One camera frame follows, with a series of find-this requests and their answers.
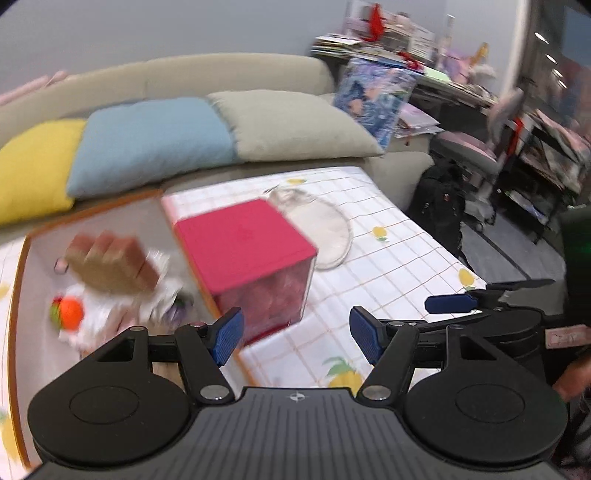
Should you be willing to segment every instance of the bread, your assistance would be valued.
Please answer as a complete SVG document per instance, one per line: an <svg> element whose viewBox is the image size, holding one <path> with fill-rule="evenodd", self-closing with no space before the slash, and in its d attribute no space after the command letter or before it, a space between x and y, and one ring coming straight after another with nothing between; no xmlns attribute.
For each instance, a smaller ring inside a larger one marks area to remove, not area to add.
<svg viewBox="0 0 591 480"><path fill-rule="evenodd" d="M160 278L134 236L105 231L94 238L79 233L65 258L82 282L99 291L128 295L153 291Z"/></svg>

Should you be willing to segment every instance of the orange ball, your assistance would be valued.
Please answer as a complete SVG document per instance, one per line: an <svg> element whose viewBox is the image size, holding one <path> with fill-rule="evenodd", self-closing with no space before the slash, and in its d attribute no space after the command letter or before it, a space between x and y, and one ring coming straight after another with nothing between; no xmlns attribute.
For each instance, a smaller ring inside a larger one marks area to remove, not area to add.
<svg viewBox="0 0 591 480"><path fill-rule="evenodd" d="M64 330L78 330L84 318L84 308L76 297L63 297L60 302L61 328Z"/></svg>

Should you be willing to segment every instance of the blue patterned bag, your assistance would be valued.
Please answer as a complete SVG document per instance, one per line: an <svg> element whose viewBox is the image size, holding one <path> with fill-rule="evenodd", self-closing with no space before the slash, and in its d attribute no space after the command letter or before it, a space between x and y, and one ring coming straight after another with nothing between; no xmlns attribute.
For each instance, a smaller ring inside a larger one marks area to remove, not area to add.
<svg viewBox="0 0 591 480"><path fill-rule="evenodd" d="M386 150L400 109L417 83L416 75L403 68L351 59L333 104L355 118Z"/></svg>

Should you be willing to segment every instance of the white wall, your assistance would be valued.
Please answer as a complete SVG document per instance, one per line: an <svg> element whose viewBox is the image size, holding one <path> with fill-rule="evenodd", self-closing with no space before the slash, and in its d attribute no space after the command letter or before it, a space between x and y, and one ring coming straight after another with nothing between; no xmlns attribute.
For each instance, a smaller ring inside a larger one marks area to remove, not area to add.
<svg viewBox="0 0 591 480"><path fill-rule="evenodd" d="M513 85L521 61L522 38L527 21L526 0L447 0L446 14L456 17L452 48L474 55L482 42L490 46L488 63L497 79L494 93Z"/></svg>
<svg viewBox="0 0 591 480"><path fill-rule="evenodd" d="M456 16L453 47L491 46L504 84L519 2L383 0L439 34ZM18 0L0 17L0 93L32 78L169 55L222 51L305 55L312 38L342 25L346 0Z"/></svg>

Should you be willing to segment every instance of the blue pillow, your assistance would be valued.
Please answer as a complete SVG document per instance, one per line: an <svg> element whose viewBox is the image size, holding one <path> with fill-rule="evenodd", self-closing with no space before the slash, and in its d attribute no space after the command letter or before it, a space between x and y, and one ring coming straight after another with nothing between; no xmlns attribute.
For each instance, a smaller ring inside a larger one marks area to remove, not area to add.
<svg viewBox="0 0 591 480"><path fill-rule="evenodd" d="M234 159L228 128L204 100L113 106L89 117L66 192L76 199L119 193Z"/></svg>

